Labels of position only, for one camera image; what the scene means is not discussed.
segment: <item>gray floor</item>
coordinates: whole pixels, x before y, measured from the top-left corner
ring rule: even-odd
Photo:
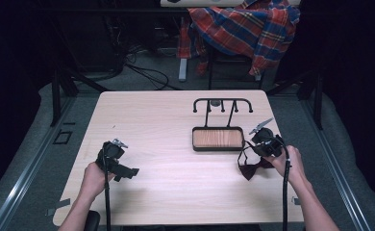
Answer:
[[[141,52],[130,57],[134,65],[159,70],[169,77],[169,84],[183,90],[206,90],[207,77],[196,76],[196,61],[189,61],[187,80],[178,81],[179,61],[173,50],[151,55]],[[216,75],[239,78],[246,72],[231,66],[218,66]],[[274,70],[265,76],[263,90],[273,88]],[[125,67],[116,77],[98,81],[111,90],[155,90],[143,76]],[[253,88],[249,83],[215,83],[219,86]],[[89,119],[98,100],[98,92],[77,83],[80,93],[75,98],[62,94],[62,119],[53,128],[51,87],[39,93],[41,107],[8,171],[0,182],[0,230],[56,230],[47,209],[60,200],[65,181],[77,155]],[[311,120],[311,102],[297,100],[293,86],[280,94],[269,96],[280,131],[287,144],[303,153],[307,176],[320,200],[341,230],[375,230],[375,193],[368,188],[355,166],[354,151],[331,100],[324,97],[322,125],[317,130]],[[68,144],[53,144],[59,131],[71,132]],[[302,223],[291,223],[288,230],[302,230]],[[262,230],[281,230],[281,224],[262,224]]]

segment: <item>chair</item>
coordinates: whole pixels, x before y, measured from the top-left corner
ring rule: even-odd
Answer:
[[[248,68],[251,66],[252,60],[251,60],[251,58],[249,58],[247,56],[244,56],[244,55],[234,55],[234,56],[226,55],[226,54],[218,51],[217,49],[215,49],[214,47],[212,47],[208,43],[206,43],[206,47],[209,51],[209,66],[208,66],[208,69],[209,69],[209,90],[211,90],[213,88],[213,68],[214,68],[214,64],[216,64],[216,63],[219,63],[219,64],[245,64],[245,65],[248,65]],[[245,77],[244,79],[246,79],[246,80],[250,80],[250,78],[252,78],[252,80],[253,80],[252,82],[255,83],[255,84],[258,84],[257,89],[260,90],[263,87],[264,74],[265,74],[265,71],[262,72],[261,76],[250,76],[249,74],[247,74],[246,76],[243,76],[243,77]],[[232,80],[231,79],[229,79],[229,80],[218,79],[218,81],[232,81]]]

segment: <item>wooden table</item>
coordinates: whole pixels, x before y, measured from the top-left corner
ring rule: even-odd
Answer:
[[[283,178],[274,168],[259,168],[247,181],[238,169],[239,152],[195,152],[192,128],[204,126],[206,103],[197,98],[245,98],[253,107],[238,102],[231,126],[239,126],[244,137],[260,122],[273,117],[261,90],[207,91],[107,91],[101,94],[90,120],[77,159],[62,193],[62,200],[77,197],[88,163],[95,161],[103,142],[119,138],[129,145],[120,164],[139,168],[133,179],[111,181],[112,225],[235,224],[282,221]],[[209,126],[225,126],[226,112],[212,107]],[[279,134],[275,120],[267,124]],[[260,157],[246,152],[250,163]],[[288,221],[303,221],[301,208],[288,186]],[[57,210],[54,223],[61,225],[70,206]],[[106,222],[105,196],[101,193],[91,210]]]

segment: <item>gray mat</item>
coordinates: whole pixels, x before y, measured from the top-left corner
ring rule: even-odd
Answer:
[[[138,56],[136,65],[160,68],[169,77],[170,85],[184,90],[205,90],[207,88],[207,79],[194,75],[195,61],[189,62],[187,67],[188,78],[184,83],[177,80],[179,61],[173,57],[158,59],[158,57],[152,55]],[[230,75],[232,73],[226,70],[225,72],[218,71],[218,74]],[[270,77],[267,76],[265,90],[272,86],[268,84],[269,81],[273,80]],[[154,86],[146,78],[136,75],[129,68],[124,68],[124,71],[118,77],[99,83],[113,90],[154,90],[158,86]],[[75,98],[73,106],[62,120],[64,124],[59,128],[62,129],[62,132],[72,132],[71,137],[67,144],[51,144],[47,147],[42,165],[14,212],[8,230],[57,229],[52,222],[52,216],[46,216],[45,213],[47,209],[54,208],[60,200],[65,181],[87,130],[98,97],[98,93],[90,87],[82,83],[77,83],[77,85],[81,93]],[[309,112],[305,111],[305,107],[303,107],[304,102],[298,101],[293,94],[287,93],[288,91],[284,91],[284,96],[269,97],[283,138],[287,144],[295,145],[301,150],[306,173],[318,197],[338,226],[342,230],[356,230],[328,169],[321,143],[313,129],[313,124],[309,122]],[[46,86],[40,91],[40,94],[42,95],[42,105],[37,118],[18,153],[16,153],[16,158],[13,159],[8,172],[0,182],[0,208],[19,175],[36,154],[42,139],[46,137],[49,131],[48,125],[52,121],[50,86]],[[331,101],[324,97],[323,103],[322,123],[324,133],[337,156],[339,165],[351,189],[362,206],[362,212],[367,218],[371,230],[375,230],[375,193],[367,187],[364,177],[354,164],[352,145]],[[261,227],[265,231],[281,230],[282,224],[262,224]],[[289,230],[302,230],[302,227],[302,223],[292,223],[289,225]]]

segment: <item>plaid blanket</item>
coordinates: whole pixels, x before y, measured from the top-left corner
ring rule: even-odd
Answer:
[[[183,20],[177,57],[200,57],[198,74],[207,69],[204,40],[227,55],[252,59],[249,74],[274,67],[295,36],[300,12],[288,0],[244,0],[233,9],[190,8]]]

